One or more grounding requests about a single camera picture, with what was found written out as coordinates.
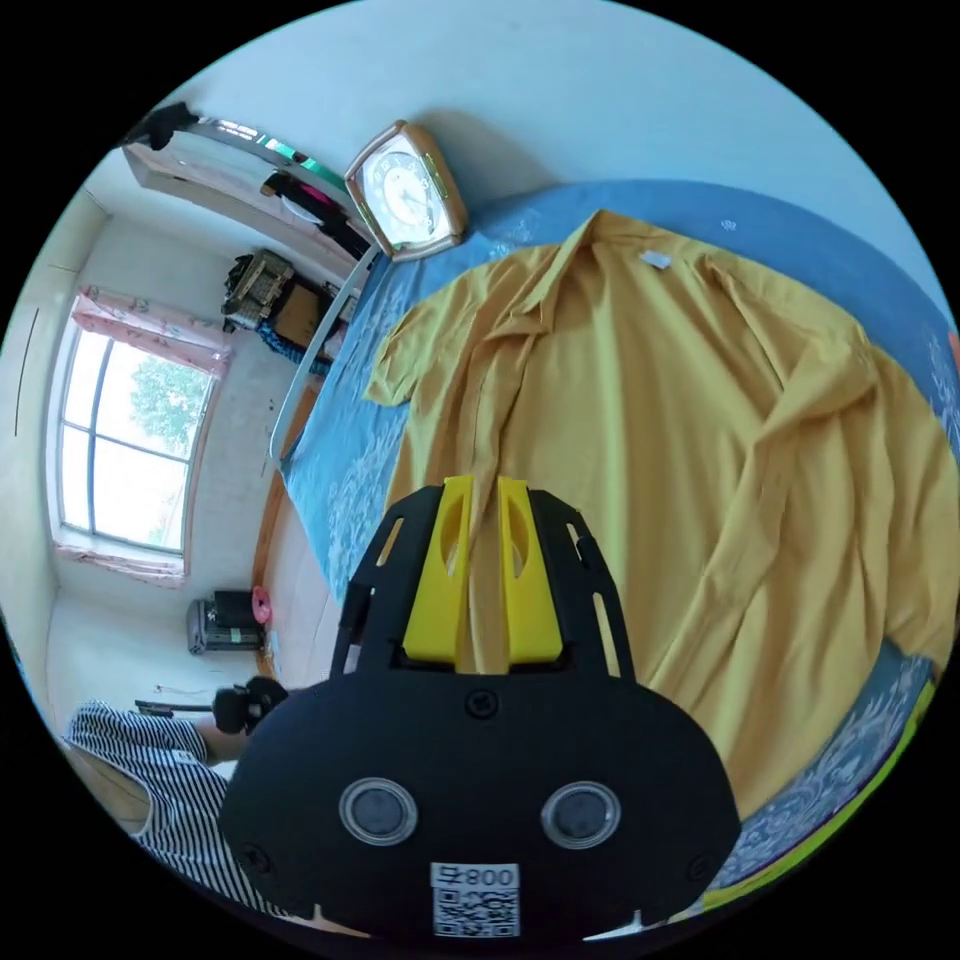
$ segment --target camera lens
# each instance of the camera lens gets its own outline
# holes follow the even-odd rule
[[[544,804],[547,837],[567,850],[588,850],[603,843],[620,824],[620,801],[608,787],[582,781],[568,783]]]
[[[417,806],[400,784],[367,777],[344,790],[340,819],[348,832],[363,843],[389,847],[402,843],[413,833]]]

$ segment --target alarm clock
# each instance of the alarm clock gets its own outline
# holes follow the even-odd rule
[[[392,260],[454,247],[467,210],[433,137],[398,120],[363,149],[344,175],[347,192]]]

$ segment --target yellow shirt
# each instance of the yellow shirt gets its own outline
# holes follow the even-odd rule
[[[411,404],[390,503],[475,477],[459,669],[507,669],[494,501],[515,477],[583,513],[636,679],[710,735],[744,817],[834,733],[885,635],[947,661],[946,436],[853,317],[760,264],[600,212],[413,308],[367,396]]]

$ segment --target window frame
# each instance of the window frame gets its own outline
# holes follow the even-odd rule
[[[70,384],[73,380],[73,366],[74,359],[76,357],[77,349],[80,344],[80,338],[84,334],[83,328],[77,324],[74,320],[67,320],[68,327],[72,327],[69,330],[68,336],[70,337],[70,344],[67,350],[66,363],[64,367],[64,374],[60,378],[60,396],[57,401],[56,415],[57,415],[57,428],[55,433],[55,450],[54,450],[54,470],[55,470],[55,480],[56,480],[56,494],[55,494],[55,503],[57,508],[57,521],[61,530],[68,530],[71,533],[78,534],[81,537],[90,538],[93,543],[104,543],[104,544],[116,544],[121,547],[126,547],[129,550],[134,551],[143,551],[149,555],[154,555],[163,558],[169,558],[171,560],[181,560],[186,567],[187,562],[187,549],[188,543],[187,538],[190,532],[191,526],[191,514],[193,507],[193,496],[196,492],[195,480],[196,473],[195,471],[199,467],[199,454],[200,446],[205,435],[205,426],[206,420],[213,408],[213,399],[214,393],[216,390],[216,378],[210,377],[208,375],[207,382],[207,392],[203,400],[203,407],[200,413],[200,419],[197,422],[197,428],[194,431],[193,443],[191,444],[190,451],[187,457],[176,457],[171,454],[161,453],[157,450],[150,450],[146,447],[141,447],[134,443],[129,443],[124,440],[119,440],[115,437],[109,437],[104,434],[97,433],[97,417],[100,411],[100,401],[103,393],[103,385],[106,379],[107,367],[110,363],[110,355],[113,352],[113,348],[116,344],[116,340],[111,337],[107,337],[107,345],[103,352],[103,358],[100,361],[100,371],[97,375],[97,384],[96,389],[93,395],[93,402],[91,405],[91,418],[90,426],[84,427],[80,424],[73,423],[72,421],[66,418],[66,405],[67,405],[67,395],[70,392]],[[63,428],[71,427],[74,430],[80,430],[83,433],[86,433],[88,436],[88,447],[87,447],[87,512],[89,514],[90,528],[85,529],[79,527],[76,524],[68,523],[65,519],[65,511],[63,505]],[[174,463],[181,463],[186,466],[186,474],[184,476],[184,494],[183,494],[183,511],[180,517],[180,549],[171,549],[170,547],[157,546],[150,543],[140,543],[137,540],[131,540],[127,537],[118,537],[109,533],[102,533],[96,529],[95,523],[95,511],[93,505],[94,497],[94,465],[95,465],[95,450],[97,440],[105,440],[108,443],[114,443],[118,446],[126,447],[128,450],[136,450],[141,453],[149,454],[153,457],[158,457],[162,460],[170,460]]]

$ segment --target striped shirt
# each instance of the striped shirt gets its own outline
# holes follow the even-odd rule
[[[142,716],[94,700],[64,740],[126,774],[146,791],[147,822],[133,839],[160,863],[223,897],[275,917],[288,914],[250,886],[220,833],[227,780],[207,767],[207,746],[187,720]]]

